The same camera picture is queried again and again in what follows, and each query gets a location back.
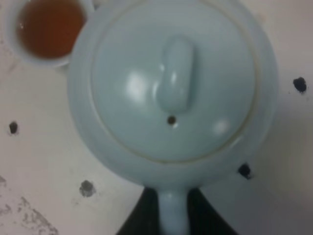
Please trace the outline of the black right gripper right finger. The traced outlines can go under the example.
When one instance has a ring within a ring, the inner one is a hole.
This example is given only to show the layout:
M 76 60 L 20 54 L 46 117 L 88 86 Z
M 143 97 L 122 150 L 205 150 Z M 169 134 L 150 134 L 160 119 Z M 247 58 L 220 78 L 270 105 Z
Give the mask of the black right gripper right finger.
M 191 235 L 238 235 L 198 188 L 189 191 L 187 210 Z

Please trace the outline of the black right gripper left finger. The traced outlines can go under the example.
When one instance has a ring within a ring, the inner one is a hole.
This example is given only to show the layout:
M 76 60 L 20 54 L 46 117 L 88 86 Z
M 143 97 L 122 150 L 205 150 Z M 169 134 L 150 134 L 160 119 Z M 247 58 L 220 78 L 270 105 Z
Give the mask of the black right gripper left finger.
M 159 208 L 157 192 L 145 188 L 133 211 L 117 235 L 159 235 Z

